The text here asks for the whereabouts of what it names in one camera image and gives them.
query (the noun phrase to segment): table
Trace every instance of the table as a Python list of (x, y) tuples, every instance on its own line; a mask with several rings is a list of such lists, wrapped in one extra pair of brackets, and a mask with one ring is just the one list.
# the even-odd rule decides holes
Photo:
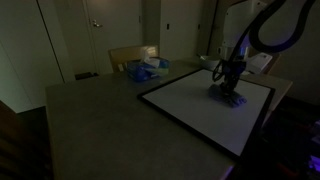
[(198, 68), (184, 59), (142, 83), (114, 73), (47, 88), (55, 178), (219, 179), (231, 159), (136, 97)]

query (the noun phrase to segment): door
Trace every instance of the door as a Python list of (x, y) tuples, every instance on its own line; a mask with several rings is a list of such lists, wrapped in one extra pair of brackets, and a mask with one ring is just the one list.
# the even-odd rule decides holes
[(203, 0), (161, 0), (160, 56), (196, 55)]
[(100, 74), (111, 73), (108, 50), (141, 45), (140, 0), (86, 0)]
[[(45, 87), (63, 83), (63, 79), (37, 0), (0, 0), (0, 4), (1, 57), (5, 54), (6, 58), (5, 63), (1, 63), (1, 69), (10, 69), (10, 64), (15, 72), (7, 69), (8, 72), (4, 74), (6, 77), (1, 79), (2, 88), (7, 88), (2, 89), (1, 96), (8, 99), (10, 104), (25, 101), (21, 108), (14, 108), (15, 111), (29, 110), (31, 107), (23, 95), (23, 90), (33, 108), (44, 106)], [(13, 93), (9, 86), (11, 89), (17, 87), (17, 93)]]

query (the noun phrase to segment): wooden chair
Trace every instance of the wooden chair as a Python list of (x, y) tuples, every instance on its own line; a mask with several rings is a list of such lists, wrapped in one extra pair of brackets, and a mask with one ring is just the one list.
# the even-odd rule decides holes
[[(259, 54), (260, 52), (257, 51), (256, 49), (254, 48), (250, 48), (249, 49), (249, 54), (248, 56), (251, 57), (251, 56), (254, 56), (254, 55), (257, 55)], [(281, 57), (281, 54), (280, 53), (267, 53), (269, 55), (272, 56), (272, 59), (271, 61), (268, 63), (266, 69), (263, 71), (263, 74), (270, 74), (272, 68), (275, 66), (275, 64), (278, 62), (278, 60), (280, 59)]]
[(126, 69), (126, 63), (132, 60), (141, 59), (141, 52), (147, 50), (149, 57), (158, 57), (159, 49), (157, 45), (153, 46), (132, 46), (118, 49), (109, 50), (110, 61), (112, 64), (113, 72), (120, 72), (121, 66)]
[(49, 147), (0, 101), (0, 173), (13, 179), (52, 179)]

